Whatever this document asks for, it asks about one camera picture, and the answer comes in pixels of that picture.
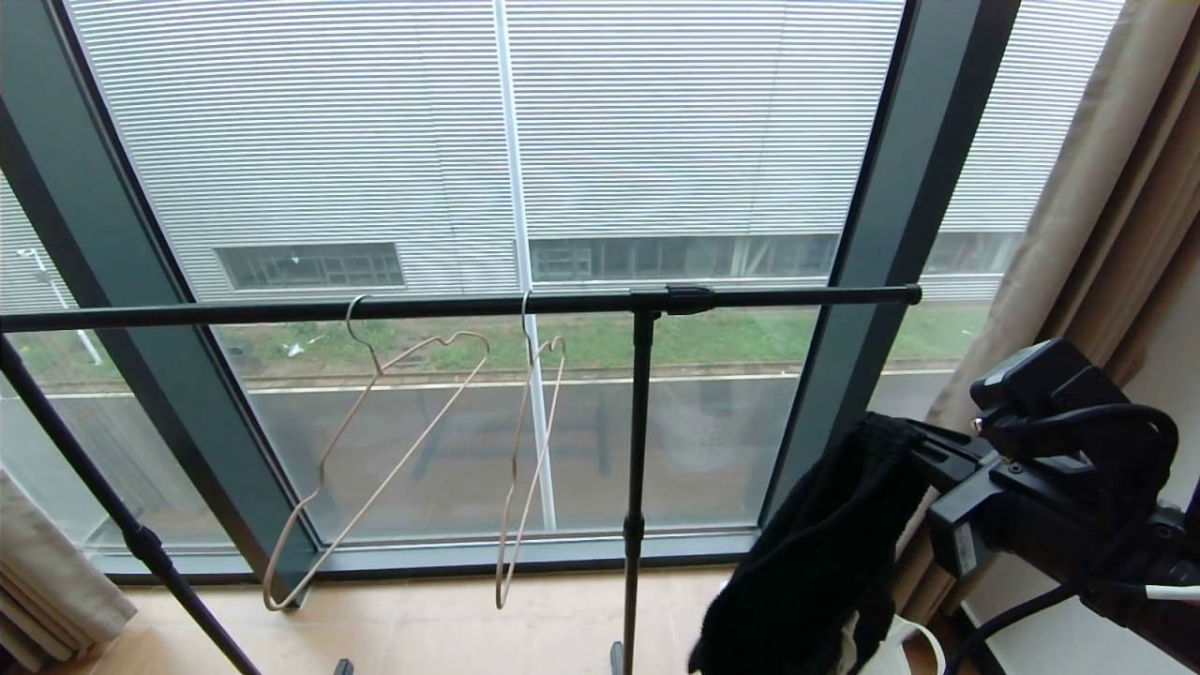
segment curtain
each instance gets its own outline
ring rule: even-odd
[[[37,671],[116,638],[134,611],[0,470],[0,646]]]
[[[984,329],[928,422],[967,431],[977,414],[971,382],[1055,336],[1075,342],[1118,384],[1136,372],[1200,251],[1198,72],[1195,2],[1127,2]],[[905,617],[924,623],[938,607],[956,605],[970,584],[952,593],[953,579],[916,526],[923,513],[901,539],[894,596]]]

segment white wall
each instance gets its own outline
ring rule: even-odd
[[[1200,477],[1200,267],[1158,329],[1145,368],[1126,387],[1139,404],[1159,407],[1180,426],[1180,449],[1162,497],[1186,506]],[[1004,556],[965,604],[979,623],[1054,586],[1025,562]],[[1156,647],[1073,598],[1001,632],[988,643],[1008,675],[1042,673],[1190,673]]]

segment clothes rack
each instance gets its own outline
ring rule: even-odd
[[[881,286],[871,288],[797,287],[778,289],[714,291],[701,286],[667,286],[660,289],[601,294],[545,294],[522,297],[442,298],[426,300],[365,299],[354,309],[355,319],[470,317],[538,313],[632,312],[634,383],[630,434],[629,507],[623,525],[625,542],[625,610],[622,640],[612,645],[613,675],[632,675],[634,637],[637,619],[637,580],[646,534],[642,494],[646,477],[646,431],[649,410],[650,354],[654,322],[664,315],[694,315],[719,307],[785,307],[848,304],[908,304],[920,301],[920,287]],[[138,522],[79,441],[54,411],[34,381],[6,334],[41,330],[122,329],[157,325],[235,323],[281,323],[298,321],[342,321],[346,301],[287,303],[198,303],[149,307],[106,307],[14,313],[0,317],[2,352],[0,370],[42,425],[50,441],[83,479],[113,521],[126,545],[172,592],[209,638],[245,675],[258,670],[221,623],[204,607],[196,591],[179,574],[158,537]],[[342,661],[335,675],[350,675],[353,665]]]

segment white corrugated building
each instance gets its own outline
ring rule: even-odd
[[[823,281],[902,2],[506,6],[506,72],[481,0],[72,13],[202,300],[516,291],[527,245],[538,288]],[[1120,6],[1022,2],[928,298],[995,293]],[[38,258],[5,186],[4,311],[59,306]]]

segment metal hanger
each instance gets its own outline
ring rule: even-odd
[[[541,466],[545,464],[550,452],[550,435],[554,429],[554,412],[558,408],[558,390],[563,384],[563,370],[566,365],[566,340],[562,335],[556,335],[552,340],[542,342],[536,350],[533,347],[533,338],[526,329],[526,305],[529,301],[529,291],[526,291],[521,299],[521,331],[526,336],[526,354],[529,368],[526,371],[524,387],[521,392],[521,407],[517,410],[517,431],[512,438],[512,456],[510,458],[511,480],[509,482],[509,494],[504,497],[504,513],[500,516],[500,543],[496,560],[496,609],[504,609],[504,603],[509,599],[509,589],[512,586],[512,573],[517,567],[517,555],[521,552],[521,539],[524,537],[526,520],[529,518],[529,507],[533,504],[533,492],[538,488],[538,477],[541,476]],[[546,419],[546,437],[541,448],[538,448],[538,464],[533,470],[533,478],[529,480],[529,491],[526,494],[524,509],[521,512],[521,522],[517,525],[516,538],[512,542],[512,561],[508,572],[504,571],[504,549],[509,538],[509,509],[512,504],[512,494],[517,488],[517,450],[521,448],[521,428],[524,425],[526,404],[529,400],[530,380],[533,378],[534,364],[541,358],[542,352],[558,352],[558,375],[554,378],[554,393],[550,400],[550,414]]]
[[[263,578],[263,604],[265,604],[266,609],[271,611],[278,611],[281,609],[287,608],[289,604],[292,604],[293,601],[295,601],[296,596],[299,596],[301,591],[304,591],[304,589],[308,585],[308,583],[312,581],[312,578],[317,574],[317,571],[320,568],[320,566],[324,565],[325,560],[328,560],[329,556],[334,552],[334,550],[337,549],[338,545],[341,545],[342,540],[346,539],[346,536],[349,534],[350,528],[358,525],[359,520],[362,518],[364,514],[366,514],[367,509],[370,509],[371,506],[374,504],[376,500],[379,498],[379,495],[383,494],[384,489],[388,488],[388,484],[391,483],[391,479],[395,478],[397,473],[400,473],[400,470],[404,466],[408,459],[413,456],[413,453],[416,452],[416,448],[420,447],[420,444],[425,441],[425,438],[430,435],[430,432],[433,431],[433,428],[437,426],[439,422],[442,422],[442,418],[445,416],[446,411],[450,410],[450,406],[452,406],[456,400],[458,400],[458,396],[463,393],[463,390],[467,389],[467,386],[470,384],[470,382],[475,378],[475,375],[479,374],[480,369],[484,368],[484,364],[487,363],[488,357],[491,357],[492,354],[492,345],[491,342],[487,341],[487,338],[484,338],[479,333],[473,333],[470,330],[458,330],[455,331],[452,335],[450,335],[450,338],[440,338],[440,336],[426,338],[425,340],[421,340],[420,342],[404,350],[400,354],[396,354],[386,363],[380,364],[378,357],[376,356],[374,347],[366,340],[362,340],[361,338],[355,335],[354,327],[350,323],[350,316],[354,313],[354,306],[358,305],[358,303],[366,297],[367,295],[359,295],[358,298],[350,300],[350,305],[346,310],[346,330],[349,331],[350,338],[354,339],[354,341],[361,342],[367,347],[367,351],[371,352],[371,362],[374,364],[376,371],[374,375],[371,377],[371,381],[367,382],[367,386],[362,389],[362,393],[359,394],[359,398],[354,401],[354,405],[350,406],[349,412],[346,413],[346,417],[342,419],[342,423],[337,426],[337,431],[334,432],[334,437],[329,441],[329,444],[326,444],[325,449],[322,450],[320,459],[317,460],[317,488],[313,489],[313,491],[307,497],[300,500],[296,503],[295,508],[292,509],[292,513],[288,515],[287,521],[283,524],[283,531],[280,532],[278,539],[275,540],[275,549],[271,551],[271,558],[266,563],[266,574]],[[308,569],[308,572],[300,579],[300,581],[296,583],[295,587],[292,590],[290,593],[288,593],[286,598],[283,598],[281,602],[275,602],[275,598],[271,597],[270,589],[271,589],[271,583],[275,580],[275,572],[276,568],[278,567],[280,556],[283,552],[283,544],[287,542],[288,536],[292,533],[292,530],[295,527],[296,521],[300,519],[300,514],[304,513],[305,507],[308,506],[308,503],[317,497],[322,488],[325,485],[325,460],[329,459],[330,452],[334,449],[335,446],[337,446],[337,442],[341,440],[342,434],[346,431],[347,426],[349,426],[350,420],[359,412],[359,408],[362,406],[362,401],[367,398],[367,394],[371,393],[371,389],[376,386],[377,382],[379,382],[379,378],[384,376],[384,372],[388,369],[395,366],[396,364],[400,364],[408,357],[413,356],[414,353],[419,352],[420,350],[430,345],[433,345],[434,342],[442,346],[448,346],[461,336],[475,338],[480,342],[482,342],[484,357],[479,359],[479,363],[475,364],[475,368],[470,371],[470,375],[468,375],[467,378],[462,382],[462,384],[458,386],[455,393],[450,396],[450,400],[448,400],[445,405],[442,406],[442,410],[439,410],[438,413],[433,416],[433,420],[430,422],[428,426],[426,426],[424,431],[421,431],[420,436],[416,437],[416,441],[413,441],[413,444],[408,448],[408,450],[404,452],[403,456],[401,456],[400,461],[396,462],[396,466],[392,467],[391,472],[388,473],[388,476],[383,479],[383,483],[379,484],[379,486],[371,495],[371,497],[367,498],[366,503],[362,504],[362,508],[360,508],[359,512],[355,513],[353,518],[350,518],[350,521],[346,525],[346,527],[342,528],[342,531],[336,537],[334,537],[334,540],[330,542],[329,548],[326,548],[325,551],[320,555],[320,557],[317,558],[316,565],[313,565]]]

